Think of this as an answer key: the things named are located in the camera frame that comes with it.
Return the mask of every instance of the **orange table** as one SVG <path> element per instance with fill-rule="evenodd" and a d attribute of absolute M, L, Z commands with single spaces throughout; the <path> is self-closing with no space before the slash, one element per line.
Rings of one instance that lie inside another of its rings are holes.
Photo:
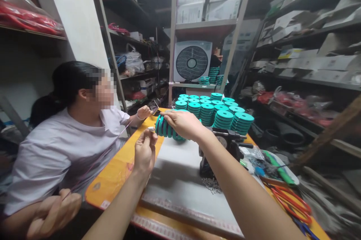
<path fill-rule="evenodd" d="M 119 192 L 133 168 L 134 144 L 136 140 L 147 127 L 154 126 L 156 119 L 157 117 L 154 116 L 147 118 L 114 156 L 114 158 L 108 163 L 108 165 L 102 170 L 102 172 L 90 184 L 85 193 L 86 201 L 89 204 L 100 209 L 107 208 Z M 163 140 L 164 137 L 158 138 L 158 142 L 156 144 L 156 155 L 159 153 Z M 245 142 L 255 145 L 254 141 L 250 137 L 248 137 Z M 273 196 L 272 192 L 267 187 L 266 190 L 270 196 Z M 312 221 L 313 223 L 311 225 L 311 229 L 314 234 L 321 240 L 329 240 L 327 234 L 322 230 L 314 218 L 312 218 Z M 138 206 L 135 211 L 132 223 L 168 239 L 176 239 L 174 234 L 181 235 L 182 239 L 220 239 L 219 236 L 212 235 L 193 226 L 183 224 L 140 206 Z"/>

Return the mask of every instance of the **box fan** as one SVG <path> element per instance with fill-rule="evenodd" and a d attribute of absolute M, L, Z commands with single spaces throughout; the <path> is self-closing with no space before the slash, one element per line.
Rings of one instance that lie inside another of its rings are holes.
<path fill-rule="evenodd" d="M 174 47 L 173 80 L 197 82 L 200 77 L 208 76 L 211 53 L 212 42 L 177 42 Z"/>

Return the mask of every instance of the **red scissors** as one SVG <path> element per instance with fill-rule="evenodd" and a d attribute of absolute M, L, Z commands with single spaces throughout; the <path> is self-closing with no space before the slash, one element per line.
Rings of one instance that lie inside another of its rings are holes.
<path fill-rule="evenodd" d="M 298 197 L 292 190 L 279 187 L 272 186 L 269 183 L 266 183 L 269 189 L 272 191 L 274 197 L 277 201 L 283 206 L 283 208 L 287 211 L 288 214 L 297 218 L 298 220 L 306 223 L 307 225 L 312 224 L 311 219 L 311 208 L 307 203 L 304 202 L 300 197 Z M 296 201 L 292 200 L 288 195 L 295 197 L 302 205 L 298 204 Z"/>

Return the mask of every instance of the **fan grille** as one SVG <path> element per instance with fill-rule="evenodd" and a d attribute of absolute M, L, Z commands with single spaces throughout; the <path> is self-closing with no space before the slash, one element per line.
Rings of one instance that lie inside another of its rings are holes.
<path fill-rule="evenodd" d="M 197 46 L 189 46 L 178 54 L 176 69 L 186 80 L 199 78 L 207 70 L 208 57 L 206 52 Z"/>

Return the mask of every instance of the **white t-shirt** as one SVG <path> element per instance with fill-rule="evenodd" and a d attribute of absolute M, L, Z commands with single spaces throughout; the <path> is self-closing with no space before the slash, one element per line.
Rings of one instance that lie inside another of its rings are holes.
<path fill-rule="evenodd" d="M 39 124 L 20 144 L 4 214 L 43 201 L 57 187 L 84 193 L 124 145 L 119 135 L 129 115 L 117 108 L 105 109 L 100 118 L 103 127 L 90 127 L 65 109 Z"/>

